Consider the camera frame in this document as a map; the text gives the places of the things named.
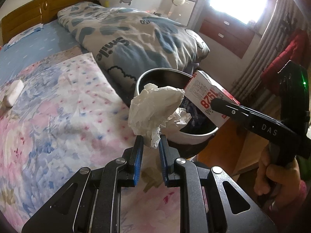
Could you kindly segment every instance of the drawer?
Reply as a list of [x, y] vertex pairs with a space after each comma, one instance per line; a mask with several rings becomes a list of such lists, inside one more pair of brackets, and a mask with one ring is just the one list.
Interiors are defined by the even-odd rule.
[[200, 33], [220, 43], [222, 46], [233, 52], [239, 58], [243, 57], [248, 48], [248, 45], [243, 43], [241, 40], [239, 40], [229, 32], [205, 20], [202, 23]]
[[205, 20], [224, 29], [247, 46], [254, 38], [255, 32], [246, 24], [224, 12], [216, 11], [212, 7], [207, 9]]

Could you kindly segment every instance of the blue bed sheet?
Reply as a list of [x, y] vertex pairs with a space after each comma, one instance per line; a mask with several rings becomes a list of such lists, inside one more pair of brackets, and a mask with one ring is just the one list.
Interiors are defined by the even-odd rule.
[[[41, 31], [21, 39], [7, 50], [6, 46], [0, 50], [0, 85], [11, 80], [27, 66], [76, 45], [80, 46], [57, 20], [45, 24]], [[84, 48], [81, 49], [83, 53], [87, 53]]]

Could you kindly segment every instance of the red cloth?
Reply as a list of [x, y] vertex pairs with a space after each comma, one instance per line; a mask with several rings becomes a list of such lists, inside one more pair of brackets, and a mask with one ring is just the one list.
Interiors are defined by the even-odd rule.
[[275, 95], [279, 95], [279, 79], [277, 73], [285, 64], [289, 60], [292, 60], [294, 63], [307, 68], [310, 59], [309, 36], [306, 31], [296, 29], [288, 40], [289, 45], [286, 49], [260, 75], [265, 87]]
[[304, 200], [307, 196], [307, 186], [306, 183], [301, 180], [300, 181], [300, 193], [298, 197], [286, 207], [281, 209], [280, 211], [265, 211], [268, 217], [275, 223], [279, 232], [282, 232], [283, 229], [291, 222], [294, 218], [295, 214], [300, 209], [301, 205], [304, 203]]

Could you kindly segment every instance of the red object on windowsill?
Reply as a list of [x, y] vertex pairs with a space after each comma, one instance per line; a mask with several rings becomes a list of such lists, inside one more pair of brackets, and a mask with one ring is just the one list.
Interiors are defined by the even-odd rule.
[[278, 72], [289, 61], [293, 61], [304, 68], [308, 68], [310, 61], [310, 43], [306, 31], [296, 29], [289, 37], [289, 45], [276, 57], [260, 75], [261, 81], [267, 89], [279, 95]]

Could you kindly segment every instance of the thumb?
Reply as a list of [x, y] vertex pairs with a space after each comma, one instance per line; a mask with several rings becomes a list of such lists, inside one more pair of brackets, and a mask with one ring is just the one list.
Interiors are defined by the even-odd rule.
[[297, 178], [295, 169], [286, 169], [282, 166], [269, 165], [266, 175], [270, 180], [281, 185], [291, 185]]

